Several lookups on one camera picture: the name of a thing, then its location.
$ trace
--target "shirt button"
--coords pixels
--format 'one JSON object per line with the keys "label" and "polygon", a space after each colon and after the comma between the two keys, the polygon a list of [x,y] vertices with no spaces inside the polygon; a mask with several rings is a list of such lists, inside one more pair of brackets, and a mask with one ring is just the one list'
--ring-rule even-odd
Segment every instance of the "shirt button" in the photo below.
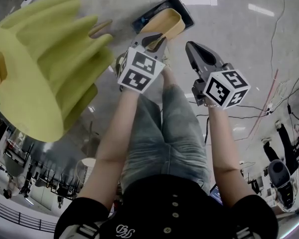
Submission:
{"label": "shirt button", "polygon": [[169,234],[171,232],[171,228],[164,228],[164,233]]}

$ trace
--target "gray floor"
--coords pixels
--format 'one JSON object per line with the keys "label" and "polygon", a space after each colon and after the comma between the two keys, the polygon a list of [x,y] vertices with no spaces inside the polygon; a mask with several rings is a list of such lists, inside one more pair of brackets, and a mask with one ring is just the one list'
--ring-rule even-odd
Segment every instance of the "gray floor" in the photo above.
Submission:
{"label": "gray floor", "polygon": [[[17,6],[21,3],[19,0],[8,0],[9,3],[6,5],[3,1],[5,0],[0,0],[0,17],[9,13],[15,4]],[[80,16],[95,13],[99,16],[99,22],[113,19],[108,31],[114,36],[111,48],[115,55],[119,55],[127,49],[136,35],[130,26],[131,22],[159,1],[161,0],[82,0]],[[172,69],[184,92],[190,97],[192,84],[197,79],[185,53],[186,42],[193,40],[215,50],[223,61],[232,63],[235,69],[244,74],[252,89],[243,105],[261,109],[267,108],[267,105],[272,105],[273,108],[280,105],[280,101],[289,95],[299,77],[299,0],[183,0],[183,2],[196,25],[170,41],[168,48]],[[158,78],[146,93],[159,104],[161,81],[162,79]],[[93,121],[93,130],[102,135],[113,115],[120,93],[116,78],[110,71],[106,71],[96,81],[96,85],[98,95],[82,113],[78,123],[87,130],[90,121]],[[299,116],[299,91],[290,98],[289,103],[293,112]],[[193,104],[192,108],[196,114],[207,114],[204,107]],[[260,111],[235,107],[229,109],[228,114],[236,117],[252,117],[259,116]],[[272,146],[278,155],[282,156],[284,153],[275,130],[276,120],[281,120],[286,125],[289,135],[293,138],[286,102],[282,103],[274,114],[265,118],[231,119],[241,160],[253,164],[248,168],[248,163],[242,166],[246,173],[250,173],[250,178],[258,175],[269,164],[263,153],[262,138],[271,136]],[[202,131],[205,132],[206,118],[200,117],[199,121]],[[69,138],[80,149],[80,144],[84,141],[82,133],[72,132]],[[207,144],[211,167],[210,139]],[[60,149],[58,157],[49,158],[60,162],[60,167],[66,167],[65,160],[74,164],[80,157],[80,152],[74,157],[68,154],[68,150]]]}

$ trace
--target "yellow foam hand model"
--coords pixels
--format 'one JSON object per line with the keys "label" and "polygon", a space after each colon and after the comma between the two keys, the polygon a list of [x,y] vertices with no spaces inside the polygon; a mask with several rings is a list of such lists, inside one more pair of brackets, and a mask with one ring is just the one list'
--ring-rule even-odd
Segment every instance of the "yellow foam hand model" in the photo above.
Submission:
{"label": "yellow foam hand model", "polygon": [[91,39],[97,17],[76,20],[79,7],[80,0],[41,0],[0,22],[6,69],[0,111],[41,141],[64,135],[97,94],[94,82],[114,59],[106,47],[112,36]]}

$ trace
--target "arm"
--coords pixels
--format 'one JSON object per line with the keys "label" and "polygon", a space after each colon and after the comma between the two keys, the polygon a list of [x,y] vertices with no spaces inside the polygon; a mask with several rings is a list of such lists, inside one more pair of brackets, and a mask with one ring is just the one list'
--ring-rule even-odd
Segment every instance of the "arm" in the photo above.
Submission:
{"label": "arm", "polygon": [[215,180],[222,201],[232,207],[255,192],[240,173],[239,154],[227,113],[220,108],[209,108],[209,123]]}
{"label": "arm", "polygon": [[96,200],[111,209],[128,153],[139,94],[125,89],[96,153],[93,171],[78,197]]}

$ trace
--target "black shirt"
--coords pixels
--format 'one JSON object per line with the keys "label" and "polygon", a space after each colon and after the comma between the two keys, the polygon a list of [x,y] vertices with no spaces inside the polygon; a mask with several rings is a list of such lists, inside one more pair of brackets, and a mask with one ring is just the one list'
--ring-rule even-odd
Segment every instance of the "black shirt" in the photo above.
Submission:
{"label": "black shirt", "polygon": [[101,203],[77,198],[60,217],[54,238],[71,225],[99,225],[100,238],[233,238],[241,228],[261,238],[277,238],[278,222],[259,196],[251,195],[226,208],[193,181],[155,175],[132,183],[123,205],[109,219]]}

